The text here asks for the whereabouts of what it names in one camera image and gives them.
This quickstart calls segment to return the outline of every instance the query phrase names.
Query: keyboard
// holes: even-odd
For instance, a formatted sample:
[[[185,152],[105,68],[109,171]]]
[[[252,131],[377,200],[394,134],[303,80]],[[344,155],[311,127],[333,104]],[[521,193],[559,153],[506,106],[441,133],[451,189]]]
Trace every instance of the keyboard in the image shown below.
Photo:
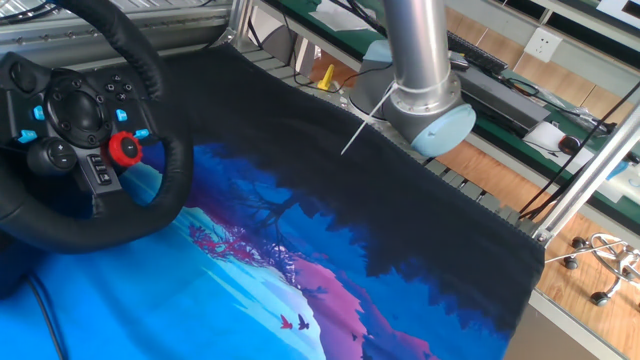
[[[480,49],[451,31],[447,31],[447,38],[449,42],[449,50],[464,54],[465,59],[484,70],[500,75],[501,72],[509,67],[509,65],[504,61]]]

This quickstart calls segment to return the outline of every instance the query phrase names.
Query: gaming steering wheel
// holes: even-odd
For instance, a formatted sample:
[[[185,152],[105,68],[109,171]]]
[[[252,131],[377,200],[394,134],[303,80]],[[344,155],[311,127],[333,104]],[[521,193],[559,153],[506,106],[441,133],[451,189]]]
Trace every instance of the gaming steering wheel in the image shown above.
[[[102,33],[144,89],[123,84],[119,75],[103,88],[95,74],[49,69],[7,53],[0,60],[0,145],[27,151],[28,166],[38,175],[75,172],[79,185],[92,192],[93,215],[73,218],[42,204],[0,158],[0,230],[43,250],[85,253],[170,224],[189,195],[193,146],[188,111],[170,94],[168,70],[129,18],[109,0],[52,2]],[[116,87],[123,89],[114,94]],[[121,188],[116,168],[138,162],[140,141],[155,140],[164,146],[164,174],[156,197],[142,206]]]

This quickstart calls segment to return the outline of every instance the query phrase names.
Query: floor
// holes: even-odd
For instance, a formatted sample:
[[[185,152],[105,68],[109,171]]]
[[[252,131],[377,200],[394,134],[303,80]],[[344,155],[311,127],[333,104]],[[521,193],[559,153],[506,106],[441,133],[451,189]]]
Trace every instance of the floor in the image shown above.
[[[310,79],[321,80],[329,64],[336,66],[333,79],[340,84],[354,74],[335,58],[323,53],[314,63]],[[494,195],[503,205],[514,209],[520,209],[540,190],[466,142],[438,160]],[[547,259],[571,252],[571,240],[574,237],[588,238],[596,232],[607,231],[577,214],[549,245]],[[636,341],[640,337],[640,291],[623,284],[606,306],[596,307],[589,297],[596,291],[605,291],[612,284],[614,276],[589,254],[580,256],[579,263],[579,268],[573,271],[566,269],[562,261],[547,264],[538,288],[630,359],[640,359],[640,345]]]

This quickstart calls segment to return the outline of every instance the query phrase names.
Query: wall outlet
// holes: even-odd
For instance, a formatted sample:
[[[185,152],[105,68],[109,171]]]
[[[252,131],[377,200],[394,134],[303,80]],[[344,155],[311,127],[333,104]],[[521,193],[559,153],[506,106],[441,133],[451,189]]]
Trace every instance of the wall outlet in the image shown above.
[[[549,62],[561,42],[561,37],[554,35],[543,28],[537,28],[531,39],[529,39],[527,46],[524,48],[524,52],[531,54],[544,62]]]

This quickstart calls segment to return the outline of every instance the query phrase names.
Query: green workbench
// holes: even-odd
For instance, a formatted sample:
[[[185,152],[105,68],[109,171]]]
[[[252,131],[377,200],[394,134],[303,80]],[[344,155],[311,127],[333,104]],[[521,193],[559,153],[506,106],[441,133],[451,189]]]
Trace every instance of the green workbench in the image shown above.
[[[281,0],[282,5],[280,5],[278,0],[263,1],[281,12],[284,12],[288,18],[295,20],[311,32],[322,37],[344,53],[357,60],[362,60],[364,54],[369,48],[369,45],[373,41],[384,39],[380,34],[368,30],[341,32],[331,30],[329,27],[309,15],[309,12],[315,11],[320,0]],[[381,7],[376,5],[379,4],[379,0],[358,1],[364,6],[374,9],[378,14],[378,18],[384,16]],[[523,79],[509,70],[503,73],[503,75]],[[582,139],[587,135],[587,131],[569,121],[564,115],[562,115],[562,113],[555,110],[553,107],[547,106],[547,109],[551,112],[551,115],[547,118],[549,122],[558,123],[560,130],[567,135],[573,135],[579,139]],[[537,150],[524,143],[519,137],[515,136],[510,131],[491,121],[488,117],[484,117],[482,115],[478,116],[478,120],[473,131],[494,146],[500,148],[507,154],[547,178],[550,178],[560,170],[559,165],[549,159],[546,159]],[[587,147],[591,150],[598,150],[605,141],[606,138],[594,139],[587,145]],[[640,153],[636,151],[637,149],[638,146],[634,148],[634,152]],[[557,183],[562,184],[570,177],[570,175],[571,174],[565,171],[562,178],[559,179]],[[604,215],[607,215],[630,231],[640,235],[640,206],[638,204],[626,197],[622,197],[620,201],[614,203],[597,192],[591,197],[588,203]]]

